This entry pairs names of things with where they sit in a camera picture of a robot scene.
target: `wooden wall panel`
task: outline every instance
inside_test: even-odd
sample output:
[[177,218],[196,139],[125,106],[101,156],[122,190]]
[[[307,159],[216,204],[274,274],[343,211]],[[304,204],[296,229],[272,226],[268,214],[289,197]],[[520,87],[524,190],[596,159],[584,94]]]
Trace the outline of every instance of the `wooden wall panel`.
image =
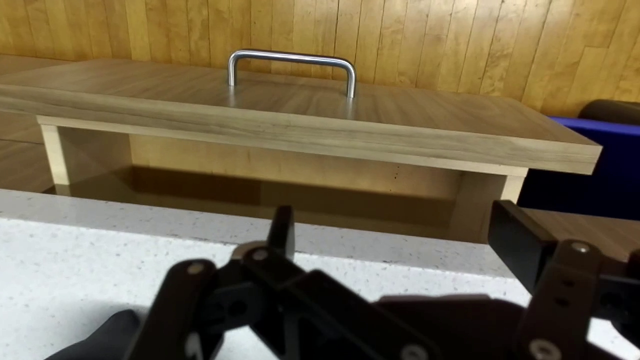
[[546,113],[640,99],[638,35],[638,0],[0,0],[0,54],[224,65],[242,45],[319,52],[353,60],[362,81],[510,96]]

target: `speckled countertop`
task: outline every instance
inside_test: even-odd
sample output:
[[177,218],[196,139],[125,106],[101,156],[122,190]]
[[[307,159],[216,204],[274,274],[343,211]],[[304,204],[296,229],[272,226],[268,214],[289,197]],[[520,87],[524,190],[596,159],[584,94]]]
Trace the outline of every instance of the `speckled countertop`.
[[[186,257],[224,264],[268,221],[64,196],[0,190],[0,357],[44,357],[90,333],[122,308],[145,308],[164,271]],[[322,268],[368,299],[383,293],[490,293],[528,302],[489,245],[412,235],[296,226],[302,268]],[[591,337],[638,357],[604,322]],[[220,357],[271,357],[249,330]]]

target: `silver handle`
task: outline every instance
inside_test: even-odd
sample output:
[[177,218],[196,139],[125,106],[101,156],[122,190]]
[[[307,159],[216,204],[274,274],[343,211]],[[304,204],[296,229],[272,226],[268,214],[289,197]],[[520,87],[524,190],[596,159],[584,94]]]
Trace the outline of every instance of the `silver handle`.
[[238,78],[237,65],[242,58],[258,58],[258,60],[281,60],[281,62],[304,62],[304,63],[322,63],[337,65],[347,70],[347,98],[357,98],[357,68],[344,58],[330,55],[314,55],[314,54],[294,54],[294,52],[268,52],[268,50],[250,50],[242,47],[228,55],[228,87],[234,92]]

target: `blue object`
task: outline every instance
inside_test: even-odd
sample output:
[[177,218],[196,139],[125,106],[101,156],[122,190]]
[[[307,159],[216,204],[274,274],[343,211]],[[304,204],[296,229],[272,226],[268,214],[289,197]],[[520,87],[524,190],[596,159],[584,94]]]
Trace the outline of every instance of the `blue object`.
[[520,206],[640,219],[640,126],[555,118],[603,146],[593,176],[532,169]]

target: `white countertop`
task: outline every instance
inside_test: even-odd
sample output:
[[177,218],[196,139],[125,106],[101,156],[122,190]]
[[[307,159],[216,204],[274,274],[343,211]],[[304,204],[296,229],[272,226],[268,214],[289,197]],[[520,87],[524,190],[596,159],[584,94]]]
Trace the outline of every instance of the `white countertop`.
[[[147,308],[175,262],[222,266],[237,243],[267,229],[257,218],[0,190],[0,357],[54,354],[113,311]],[[489,245],[307,224],[296,240],[302,268],[322,268],[368,299],[468,291],[528,302]],[[591,339],[640,357],[607,322],[593,322]],[[220,357],[268,357],[268,350],[237,330]]]

